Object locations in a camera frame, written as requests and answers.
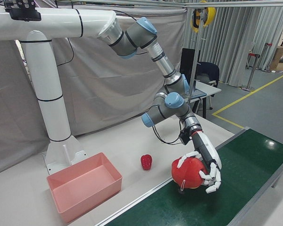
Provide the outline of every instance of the cardboard box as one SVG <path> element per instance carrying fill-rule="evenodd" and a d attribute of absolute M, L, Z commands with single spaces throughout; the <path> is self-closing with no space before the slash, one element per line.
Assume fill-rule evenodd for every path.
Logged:
<path fill-rule="evenodd" d="M 277 68 L 280 58 L 282 57 L 282 54 L 283 54 L 283 46 L 278 46 L 275 51 L 274 58 L 269 65 L 270 70 L 275 70 Z"/>

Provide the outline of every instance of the white table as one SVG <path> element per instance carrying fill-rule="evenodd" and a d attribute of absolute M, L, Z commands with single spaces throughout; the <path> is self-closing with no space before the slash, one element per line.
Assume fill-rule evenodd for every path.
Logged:
<path fill-rule="evenodd" d="M 197 116 L 214 146 L 233 134 Z M 178 137 L 178 119 L 169 118 L 157 125 L 161 137 L 173 141 Z M 103 152 L 123 176 L 122 190 L 100 206 L 69 225 L 92 226 L 139 198 L 171 177 L 171 163 L 194 150 L 187 146 L 162 144 L 152 129 L 137 118 L 104 131 L 78 138 L 89 156 Z M 151 154 L 152 169 L 143 171 L 140 157 Z M 42 154 L 0 173 L 0 226 L 64 226 L 46 177 Z"/>
<path fill-rule="evenodd" d="M 202 117 L 206 118 L 207 117 L 207 97 L 212 96 L 213 94 L 221 92 L 221 89 L 218 89 L 216 87 L 207 85 L 205 83 L 202 83 L 200 81 L 196 81 L 196 89 L 199 89 L 200 91 L 206 93 L 205 96 L 191 99 L 191 103 L 199 101 L 202 99 Z"/>

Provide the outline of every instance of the pillar base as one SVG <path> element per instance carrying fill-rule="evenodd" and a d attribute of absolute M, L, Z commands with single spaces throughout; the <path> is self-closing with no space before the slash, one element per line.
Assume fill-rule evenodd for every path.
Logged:
<path fill-rule="evenodd" d="M 248 92 L 252 92 L 255 90 L 255 88 L 253 88 L 252 86 L 249 88 L 247 88 L 247 86 L 241 86 L 241 89 Z"/>
<path fill-rule="evenodd" d="M 50 175 L 88 158 L 74 136 L 61 142 L 51 141 L 43 157 Z"/>

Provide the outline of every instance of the pink plastic tray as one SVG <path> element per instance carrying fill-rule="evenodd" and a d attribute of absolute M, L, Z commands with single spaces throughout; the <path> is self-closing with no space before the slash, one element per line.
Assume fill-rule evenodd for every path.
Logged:
<path fill-rule="evenodd" d="M 96 154 L 47 177 L 57 210 L 70 222 L 121 190 L 122 175 L 103 154 Z"/>

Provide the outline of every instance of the small red pepper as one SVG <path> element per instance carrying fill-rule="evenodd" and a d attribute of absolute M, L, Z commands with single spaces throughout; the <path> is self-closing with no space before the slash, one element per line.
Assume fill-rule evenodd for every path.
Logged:
<path fill-rule="evenodd" d="M 141 157 L 141 166 L 144 170 L 150 170 L 152 166 L 152 157 L 149 154 L 143 155 Z"/>

